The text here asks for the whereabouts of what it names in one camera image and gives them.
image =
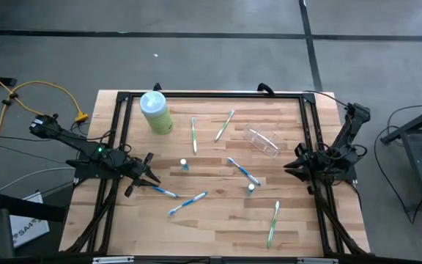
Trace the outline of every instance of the power cord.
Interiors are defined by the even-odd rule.
[[[0,130],[1,130],[1,127],[2,127],[2,123],[4,121],[4,115],[6,114],[7,107],[11,104],[11,99],[16,100],[25,110],[30,111],[31,113],[34,113],[34,114],[40,114],[40,115],[42,115],[42,113],[40,113],[38,111],[35,111],[34,109],[30,109],[29,107],[27,107],[26,105],[24,105],[22,103],[22,101],[18,98],[18,94],[15,93],[18,89],[20,89],[20,88],[22,88],[24,86],[27,86],[29,84],[45,84],[45,85],[48,85],[50,87],[54,87],[54,88],[60,89],[61,91],[65,92],[67,95],[69,95],[71,97],[71,99],[73,100],[73,102],[74,102],[74,104],[75,104],[75,106],[76,106],[76,108],[78,110],[78,115],[75,118],[75,121],[76,122],[84,122],[84,121],[86,121],[89,118],[89,115],[88,114],[85,114],[85,113],[82,112],[82,110],[79,107],[79,104],[76,101],[76,99],[74,98],[74,96],[70,92],[68,92],[65,88],[63,88],[61,86],[58,86],[56,84],[49,83],[47,81],[28,81],[28,82],[26,82],[24,84],[17,85],[14,89],[11,90],[11,89],[7,88],[3,83],[0,82],[0,85],[3,88],[5,88],[8,91],[8,93],[9,93],[9,95],[7,96],[7,99],[6,100],[3,100],[3,104],[4,105],[3,105],[3,108],[2,108],[1,114],[0,114]]]
[[[405,215],[408,217],[408,220],[410,221],[411,224],[415,223],[415,219],[416,219],[416,215],[418,214],[419,208],[422,204],[422,198],[420,200],[420,202],[418,203],[418,205],[416,206],[415,212],[413,214],[413,218],[410,217],[407,207],[405,206],[403,199],[400,197],[400,194],[396,191],[395,187],[393,187],[392,182],[390,181],[390,179],[387,177],[387,175],[385,174],[382,166],[380,166],[380,162],[379,159],[377,157],[377,141],[379,140],[380,136],[387,131],[390,128],[398,128],[395,125],[389,125],[388,127],[384,128],[382,131],[380,131],[379,135],[376,137],[375,141],[374,141],[374,157],[375,160],[377,162],[377,166],[379,167],[380,172],[382,173],[382,175],[384,176],[384,178],[387,180],[388,184],[390,185],[390,187],[392,188],[393,192],[395,193],[396,197],[399,199],[401,206],[403,207],[403,211],[405,213]]]
[[[14,180],[11,183],[8,183],[7,185],[1,187],[0,188],[0,191],[3,191],[4,189],[9,188],[10,186],[13,186],[14,184],[18,183],[19,181],[21,181],[21,180],[23,180],[23,179],[25,179],[27,177],[30,177],[32,175],[37,175],[37,174],[42,173],[42,172],[52,172],[52,171],[63,170],[63,169],[75,169],[75,168],[72,168],[72,167],[61,167],[61,168],[42,169],[42,170],[37,171],[37,172],[32,172],[32,173],[29,173],[27,175],[24,175],[24,176],[18,178],[17,180]]]
[[[20,153],[20,154],[29,155],[29,156],[34,157],[34,158],[41,158],[41,159],[44,159],[44,160],[47,160],[47,161],[51,161],[51,162],[54,162],[54,163],[58,163],[58,164],[65,164],[65,162],[55,161],[55,160],[52,160],[52,159],[50,159],[50,158],[45,158],[45,157],[42,157],[42,156],[38,156],[38,155],[30,154],[30,153],[25,153],[24,151],[15,150],[15,149],[12,149],[12,148],[10,148],[10,147],[5,147],[5,146],[1,146],[1,145],[0,145],[0,147],[1,147],[1,148],[4,148],[4,149],[6,149],[6,150],[11,150],[11,151],[14,151],[14,152]]]
[[[25,139],[25,138],[19,138],[14,136],[0,136],[1,139],[17,139],[22,141],[29,141],[29,142],[47,142],[51,139]]]
[[[328,98],[331,98],[332,100],[336,101],[337,103],[341,104],[342,106],[348,107],[348,105],[347,105],[347,104],[345,104],[345,103],[341,102],[340,100],[338,100],[338,99],[334,98],[333,96],[329,96],[329,95],[327,95],[327,94],[325,94],[325,93],[323,93],[323,92],[308,91],[308,90],[303,91],[303,92],[314,92],[314,93],[317,93],[317,94],[319,94],[319,95],[324,95],[324,96],[326,96],[326,97],[328,97]]]

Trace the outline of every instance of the concrete floor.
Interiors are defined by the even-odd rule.
[[[422,35],[419,0],[306,0],[314,34]],[[303,33],[297,0],[3,1],[0,28],[131,32]],[[414,225],[375,164],[375,136],[395,109],[422,103],[422,42],[315,41],[324,91],[371,108],[356,143],[370,149],[356,166],[373,253],[422,260],[422,211]],[[0,76],[19,83],[52,81],[68,88],[92,113],[99,89],[313,89],[305,40],[0,37]],[[76,111],[69,98],[42,86],[24,88],[24,103],[58,113],[64,127]],[[7,93],[0,88],[0,101]],[[403,111],[399,125],[422,109]],[[1,134],[31,138],[33,115],[11,106]],[[57,161],[75,151],[56,142],[0,143]],[[418,202],[417,181],[403,149],[379,147],[385,171],[407,203]],[[0,187],[27,173],[64,166],[0,149]],[[70,171],[38,175],[8,188],[24,197],[72,178]]]

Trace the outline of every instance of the toothbrush handle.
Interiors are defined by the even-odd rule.
[[[276,219],[273,219],[273,221],[271,223],[270,234],[268,235],[267,248],[270,248],[271,242],[273,242],[273,234],[275,233],[275,224],[276,224]]]
[[[258,186],[260,186],[261,185],[261,183],[254,177],[254,176],[252,176],[252,175],[247,175],[247,177],[251,180],[251,181],[253,181],[254,183],[256,183]]]
[[[247,175],[247,176],[251,176],[250,173],[248,173],[244,168],[242,168],[241,166],[239,166],[239,169],[241,172],[243,172],[243,174]]]
[[[190,203],[192,203],[192,202],[195,202],[195,199],[191,199],[190,201],[184,202],[184,203],[182,204],[182,206],[187,206],[187,205],[189,205],[189,204],[190,204]]]

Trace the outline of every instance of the white cap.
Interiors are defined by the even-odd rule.
[[[146,92],[139,100],[139,107],[145,116],[161,115],[167,109],[166,97],[157,91]]]

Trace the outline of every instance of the wooden table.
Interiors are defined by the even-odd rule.
[[[99,91],[89,137],[102,136],[110,129],[117,92]],[[316,103],[324,140],[331,143],[341,128],[336,104],[322,95],[316,96]],[[151,167],[162,182],[160,187],[181,198],[167,197],[149,187],[135,188],[127,198],[123,193],[131,180],[123,179],[116,200],[109,254],[322,256],[314,197],[308,194],[306,183],[283,169],[284,164],[295,159],[297,144],[304,142],[296,100],[169,98],[168,104],[174,129],[159,136],[151,132],[135,99],[127,143],[133,147],[130,154],[134,156],[155,154]],[[230,109],[235,110],[235,115],[220,140],[214,143]],[[191,144],[191,117],[196,117],[196,155]],[[285,140],[287,146],[276,158],[266,156],[243,138],[247,123],[262,124]],[[262,183],[250,197],[245,191],[249,180],[227,163],[227,157],[232,157]],[[187,159],[190,171],[181,170],[181,158]],[[74,191],[60,249],[70,246],[91,219],[98,184],[99,180],[87,180]],[[341,223],[368,251],[356,193],[344,183],[333,188]],[[175,216],[167,216],[169,210],[203,191],[209,192],[207,197],[180,209]],[[273,246],[267,249],[277,200],[281,206]],[[332,228],[330,225],[327,228],[333,242]]]

